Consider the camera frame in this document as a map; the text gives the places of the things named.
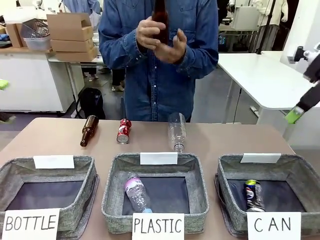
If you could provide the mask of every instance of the beer bottle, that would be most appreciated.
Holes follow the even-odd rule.
[[[160,30],[160,33],[154,35],[154,39],[159,39],[161,43],[168,44],[169,39],[169,19],[166,11],[165,0],[154,0],[154,7],[152,12],[152,20],[165,24],[165,29]]]
[[[80,142],[81,147],[86,147],[88,145],[89,139],[95,134],[98,123],[99,118],[94,115],[91,115],[86,119],[82,129],[82,139]]]

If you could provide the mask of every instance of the can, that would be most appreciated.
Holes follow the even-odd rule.
[[[116,136],[116,141],[119,144],[127,144],[129,142],[129,132],[131,126],[131,121],[125,118],[121,119],[118,134]]]
[[[247,212],[265,212],[262,187],[257,180],[247,180],[244,184]]]

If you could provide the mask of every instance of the coca-cola can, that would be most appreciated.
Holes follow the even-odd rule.
[[[132,126],[131,121],[125,118],[120,121],[118,134],[116,136],[116,141],[119,144],[127,144],[129,142],[129,132],[130,132],[131,126]]]

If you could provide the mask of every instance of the cardboard box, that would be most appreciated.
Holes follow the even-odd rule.
[[[17,29],[17,25],[15,23],[6,25],[6,33],[9,35],[10,41],[14,48],[23,47],[18,29]]]
[[[86,41],[94,36],[88,13],[47,14],[52,40]]]
[[[0,25],[0,34],[6,34],[6,28]]]
[[[55,52],[88,52],[94,42],[92,38],[86,41],[51,40],[51,46]]]
[[[23,47],[27,47],[27,44],[24,40],[24,38],[21,36],[21,29],[22,29],[22,23],[17,23],[16,24],[16,28],[18,29],[18,33],[19,33],[19,37],[20,37],[20,40],[21,40],[21,43],[22,43],[22,46]]]
[[[87,62],[91,62],[93,59],[95,59],[97,57],[98,50],[96,47],[93,47],[87,52],[68,52],[68,51],[61,52],[61,51],[58,51],[55,53],[55,55],[59,61],[87,63]]]

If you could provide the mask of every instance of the black mesh basket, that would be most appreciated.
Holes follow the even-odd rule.
[[[22,23],[20,35],[25,39],[39,39],[50,35],[48,25],[39,19],[31,19]]]

